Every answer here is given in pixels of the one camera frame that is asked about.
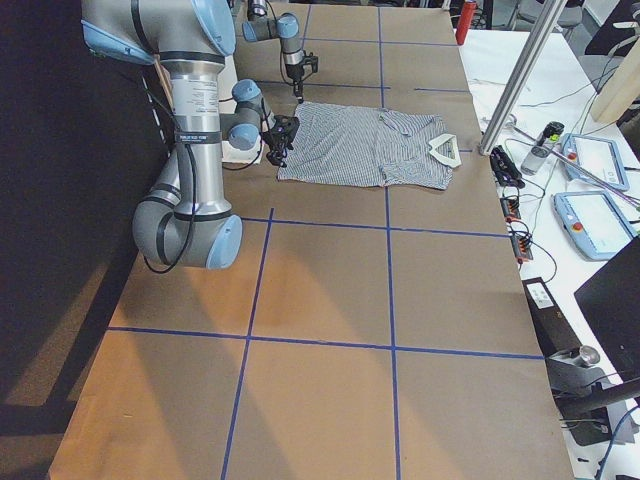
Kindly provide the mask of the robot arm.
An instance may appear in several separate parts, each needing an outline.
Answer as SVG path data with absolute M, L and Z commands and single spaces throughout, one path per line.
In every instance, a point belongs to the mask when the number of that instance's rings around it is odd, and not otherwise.
M 317 71 L 317 58 L 303 49 L 298 18 L 293 13 L 280 16 L 268 1 L 248 1 L 247 18 L 242 23 L 244 40 L 256 43 L 277 39 L 280 43 L 280 58 L 285 69 L 283 81 L 293 90 L 299 104 L 304 102 L 305 68 Z
M 223 187 L 223 144 L 247 151 L 267 145 L 281 166 L 299 128 L 276 115 L 257 84 L 236 83 L 231 113 L 219 109 L 218 76 L 236 46 L 224 1 L 85 1 L 82 26 L 96 53 L 170 76 L 175 148 L 133 219 L 136 246 L 158 274 L 177 265 L 222 269 L 239 251 L 242 222 Z

